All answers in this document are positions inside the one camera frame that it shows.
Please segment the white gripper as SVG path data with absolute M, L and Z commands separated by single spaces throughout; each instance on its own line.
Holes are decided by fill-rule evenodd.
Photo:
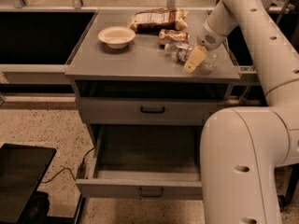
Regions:
M 183 70 L 191 74 L 206 58 L 207 49 L 217 49 L 225 38 L 225 30 L 222 25 L 205 21 L 197 33 L 196 42 L 198 46 L 193 48 L 187 62 L 184 64 Z

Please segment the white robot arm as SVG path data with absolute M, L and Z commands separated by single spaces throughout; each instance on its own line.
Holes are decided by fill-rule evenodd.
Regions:
M 221 0 L 200 29 L 225 37 L 239 26 L 265 106 L 228 107 L 201 133 L 206 224 L 282 224 L 275 170 L 299 162 L 299 58 L 264 0 Z

